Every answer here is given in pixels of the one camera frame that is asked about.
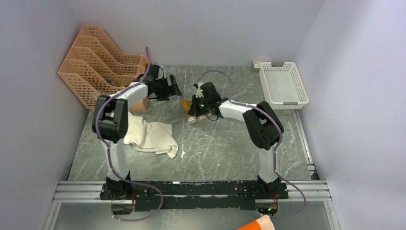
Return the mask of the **yellow brown bear towel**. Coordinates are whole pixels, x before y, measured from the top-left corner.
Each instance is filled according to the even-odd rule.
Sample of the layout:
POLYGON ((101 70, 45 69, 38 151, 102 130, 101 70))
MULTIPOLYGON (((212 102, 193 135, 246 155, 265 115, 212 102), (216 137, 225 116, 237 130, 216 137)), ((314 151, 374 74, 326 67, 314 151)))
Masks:
POLYGON ((185 120, 190 124, 207 118, 211 115, 210 112, 202 111, 199 108, 196 109, 195 107, 193 107, 191 100, 180 99, 180 104, 184 110, 185 120))

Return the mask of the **white towel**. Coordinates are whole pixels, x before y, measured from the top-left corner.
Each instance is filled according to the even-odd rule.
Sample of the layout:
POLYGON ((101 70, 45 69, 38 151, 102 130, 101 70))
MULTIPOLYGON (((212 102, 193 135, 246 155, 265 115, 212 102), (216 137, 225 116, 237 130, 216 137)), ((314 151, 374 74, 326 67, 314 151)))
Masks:
POLYGON ((130 112, 124 144, 131 145, 139 152, 167 154, 171 159, 176 157, 179 150, 179 146, 173 138, 171 124, 147 122, 143 117, 132 115, 130 112))

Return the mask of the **white plastic basket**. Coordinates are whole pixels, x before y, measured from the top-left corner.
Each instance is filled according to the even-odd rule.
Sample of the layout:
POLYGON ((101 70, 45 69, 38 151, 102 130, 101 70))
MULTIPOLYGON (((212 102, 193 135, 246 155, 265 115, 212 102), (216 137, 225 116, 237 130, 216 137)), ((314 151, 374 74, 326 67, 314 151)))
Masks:
POLYGON ((259 78, 264 98, 273 110, 300 110, 309 104, 294 62, 261 62, 259 78))

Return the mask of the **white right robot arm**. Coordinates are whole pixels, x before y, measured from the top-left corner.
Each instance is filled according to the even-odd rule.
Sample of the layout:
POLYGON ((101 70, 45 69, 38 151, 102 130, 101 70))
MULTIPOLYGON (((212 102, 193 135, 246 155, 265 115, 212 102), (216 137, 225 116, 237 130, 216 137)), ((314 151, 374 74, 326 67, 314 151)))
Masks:
POLYGON ((276 149, 283 136, 283 126, 265 101, 241 103, 222 98, 212 82, 196 83, 190 115, 211 113, 245 123, 252 143, 259 153, 258 191, 262 198, 287 199, 287 186, 278 174, 276 149))

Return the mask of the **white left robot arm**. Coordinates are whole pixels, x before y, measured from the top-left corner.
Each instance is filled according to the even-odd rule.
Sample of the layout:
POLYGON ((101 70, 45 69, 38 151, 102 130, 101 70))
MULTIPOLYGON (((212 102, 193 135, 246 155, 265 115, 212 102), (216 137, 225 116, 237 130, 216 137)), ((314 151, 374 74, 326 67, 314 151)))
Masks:
POLYGON ((134 194, 124 151, 124 138, 129 128, 128 107, 150 95, 165 101, 182 93, 175 75, 165 76, 161 66, 151 65, 148 73, 140 74, 124 89, 109 96, 101 95, 96 100, 92 131, 101 141, 108 162, 101 200, 127 199, 134 194))

